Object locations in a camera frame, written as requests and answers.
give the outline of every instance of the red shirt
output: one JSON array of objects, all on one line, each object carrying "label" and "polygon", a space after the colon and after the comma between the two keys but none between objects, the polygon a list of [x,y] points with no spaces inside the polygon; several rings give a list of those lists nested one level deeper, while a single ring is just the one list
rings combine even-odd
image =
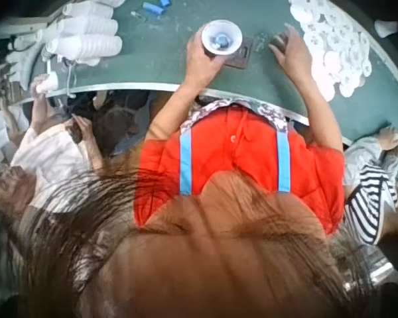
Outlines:
[{"label": "red shirt", "polygon": [[[137,224],[143,226],[163,204],[179,194],[180,133],[168,140],[146,140],[141,151],[134,202]],[[337,150],[307,146],[289,131],[291,193],[320,219],[327,234],[342,219],[344,157]],[[224,107],[192,127],[192,194],[199,195],[219,171],[241,170],[262,189],[277,191],[276,130],[266,119],[244,109]]]}]

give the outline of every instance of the workbench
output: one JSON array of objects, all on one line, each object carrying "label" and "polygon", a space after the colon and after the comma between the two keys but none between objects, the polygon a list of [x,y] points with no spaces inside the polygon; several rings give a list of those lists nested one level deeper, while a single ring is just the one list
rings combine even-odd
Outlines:
[{"label": "workbench", "polygon": [[[118,56],[104,58],[96,67],[76,66],[76,83],[71,92],[103,89],[153,89],[174,91],[183,81],[188,39],[205,23],[227,19],[236,23],[244,36],[254,39],[246,70],[224,68],[204,94],[214,97],[244,96],[281,107],[290,118],[307,124],[306,109],[292,83],[278,67],[267,44],[272,36],[290,23],[300,30],[289,11],[288,0],[172,0],[161,17],[141,9],[143,1],[126,0],[116,8],[113,19],[119,23],[117,35],[123,39]],[[138,11],[147,22],[130,15]],[[371,50],[373,72],[351,98],[339,91],[330,105],[345,141],[374,133],[392,123],[398,126],[398,69],[385,52]],[[58,73],[59,90],[66,92],[66,70],[52,61]],[[38,59],[34,75],[45,73]]]}]

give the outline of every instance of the stack of white cups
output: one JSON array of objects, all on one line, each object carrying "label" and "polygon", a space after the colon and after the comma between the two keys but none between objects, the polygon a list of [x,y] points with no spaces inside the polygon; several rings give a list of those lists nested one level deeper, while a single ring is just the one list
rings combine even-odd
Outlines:
[{"label": "stack of white cups", "polygon": [[122,39],[115,36],[118,22],[112,20],[113,8],[124,0],[95,0],[69,3],[62,12],[68,18],[61,20],[50,36],[46,50],[69,60],[97,65],[101,57],[117,55]]}]

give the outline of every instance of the blue suspender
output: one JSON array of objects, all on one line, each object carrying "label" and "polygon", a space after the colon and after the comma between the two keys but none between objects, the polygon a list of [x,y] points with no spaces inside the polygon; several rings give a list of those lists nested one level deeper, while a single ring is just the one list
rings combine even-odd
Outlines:
[{"label": "blue suspender", "polygon": [[[277,131],[277,158],[279,161],[279,191],[291,190],[291,155],[287,132]],[[180,135],[180,194],[192,194],[192,132]]]},{"label": "blue suspender", "polygon": [[279,191],[291,191],[291,151],[287,132],[277,131],[277,160],[279,161]]},{"label": "blue suspender", "polygon": [[180,135],[180,194],[192,194],[192,131]]}]

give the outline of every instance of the striped shirt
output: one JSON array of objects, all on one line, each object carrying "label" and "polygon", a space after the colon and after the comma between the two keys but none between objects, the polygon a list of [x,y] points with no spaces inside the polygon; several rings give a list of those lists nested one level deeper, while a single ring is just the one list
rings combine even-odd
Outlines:
[{"label": "striped shirt", "polygon": [[386,205],[395,211],[396,189],[380,166],[366,164],[360,172],[359,186],[345,204],[344,222],[349,233],[363,244],[377,244]]}]

